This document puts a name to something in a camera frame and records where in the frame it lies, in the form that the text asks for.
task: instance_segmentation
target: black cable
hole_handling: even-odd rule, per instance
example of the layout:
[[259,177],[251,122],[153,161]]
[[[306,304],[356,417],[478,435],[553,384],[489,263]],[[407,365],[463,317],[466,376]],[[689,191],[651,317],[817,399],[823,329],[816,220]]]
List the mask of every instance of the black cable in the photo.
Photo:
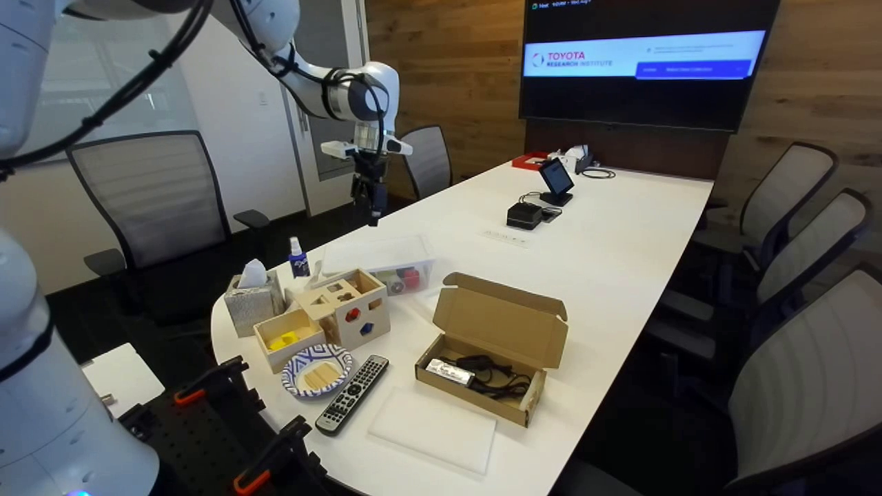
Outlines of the black cable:
[[55,142],[48,147],[40,147],[36,153],[0,161],[0,180],[13,173],[13,168],[22,168],[22,165],[30,165],[30,162],[39,162],[39,161],[47,161],[52,154],[66,153],[69,147],[83,142],[87,133],[102,126],[113,113],[127,107],[137,93],[142,93],[153,81],[159,81],[159,74],[192,44],[192,40],[199,36],[200,25],[211,15],[211,2],[215,0],[199,0],[199,7],[189,9],[186,20],[172,33],[172,40],[165,44],[165,51],[161,52],[152,51],[148,52],[152,63],[145,63],[127,85],[121,85],[98,110],[86,115],[76,129],[72,129],[61,142]]

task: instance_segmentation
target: black device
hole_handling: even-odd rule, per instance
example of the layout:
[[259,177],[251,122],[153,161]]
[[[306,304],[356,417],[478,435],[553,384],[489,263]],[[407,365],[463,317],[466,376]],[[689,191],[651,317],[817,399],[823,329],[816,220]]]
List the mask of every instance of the black device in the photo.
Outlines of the black device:
[[539,198],[553,204],[553,206],[565,206],[572,195],[572,180],[567,173],[567,168],[558,161],[544,161],[539,165],[539,173],[544,180],[549,194],[543,194]]
[[320,420],[313,420],[313,427],[325,435],[336,435],[385,370],[387,361],[383,357],[369,357],[356,373],[356,379],[346,384],[346,390],[320,413]]
[[521,118],[736,133],[780,0],[525,0]]
[[536,204],[513,204],[503,217],[507,226],[525,230],[525,231],[539,226],[539,220],[543,220],[543,206]]

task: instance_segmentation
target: office chair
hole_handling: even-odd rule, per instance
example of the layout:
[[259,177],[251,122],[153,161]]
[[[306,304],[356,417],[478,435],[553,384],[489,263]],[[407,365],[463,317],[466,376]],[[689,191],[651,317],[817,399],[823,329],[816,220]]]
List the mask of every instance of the office chair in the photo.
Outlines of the office chair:
[[[156,323],[172,323],[199,315],[205,299],[222,292],[227,281],[222,271],[237,271],[241,260],[232,252],[218,177],[196,129],[90,142],[66,154],[121,249],[121,255],[90,255],[86,264],[98,278],[121,285],[116,290],[127,310],[145,310]],[[267,226],[254,211],[234,217],[247,230]]]
[[799,290],[842,255],[868,220],[868,201],[837,194],[761,273],[750,299],[706,304],[667,290],[648,337],[724,373],[772,325],[801,306]]
[[[680,423],[670,435],[680,450],[692,447],[692,465],[682,457],[663,460],[667,471],[682,471],[680,479],[702,476],[714,464],[731,465],[731,471],[706,479],[697,494],[766,494],[784,483],[799,483],[817,474],[835,460],[859,456],[882,434],[882,395],[877,379],[882,379],[882,281],[874,271],[859,268],[784,319],[769,339],[750,354],[736,376],[736,387],[724,402],[724,410],[708,408],[708,402],[692,402],[715,427],[700,430],[697,423]],[[686,399],[667,402],[670,420],[678,420]],[[618,430],[623,413],[618,410],[597,430]],[[620,447],[620,438],[594,441],[594,464],[631,470],[629,479],[651,485],[657,476],[657,450],[648,445],[657,438],[640,438],[635,447],[620,450],[604,460],[600,447]]]
[[743,201],[736,230],[700,223],[674,281],[714,295],[718,285],[739,281],[739,271],[764,271],[791,237],[788,220],[831,177],[835,162],[827,150],[791,144]]
[[441,126],[409,129],[403,142],[414,147],[414,154],[404,154],[404,165],[416,198],[427,198],[448,187],[448,157]]

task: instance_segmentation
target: bottle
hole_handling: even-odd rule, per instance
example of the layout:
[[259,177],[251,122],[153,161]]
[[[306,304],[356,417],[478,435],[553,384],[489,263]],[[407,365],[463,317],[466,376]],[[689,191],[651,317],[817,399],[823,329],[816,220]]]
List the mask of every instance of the bottle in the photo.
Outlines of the bottle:
[[285,263],[291,264],[294,278],[306,278],[307,277],[306,252],[299,249],[298,237],[291,237],[290,244],[291,244],[291,252],[290,252]]

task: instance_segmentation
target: orange object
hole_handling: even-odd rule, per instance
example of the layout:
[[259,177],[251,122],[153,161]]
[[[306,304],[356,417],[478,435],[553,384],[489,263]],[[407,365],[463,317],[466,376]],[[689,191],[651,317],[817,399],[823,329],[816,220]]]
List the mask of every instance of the orange object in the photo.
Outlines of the orange object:
[[513,168],[539,172],[544,157],[549,157],[549,153],[525,153],[525,154],[513,161]]

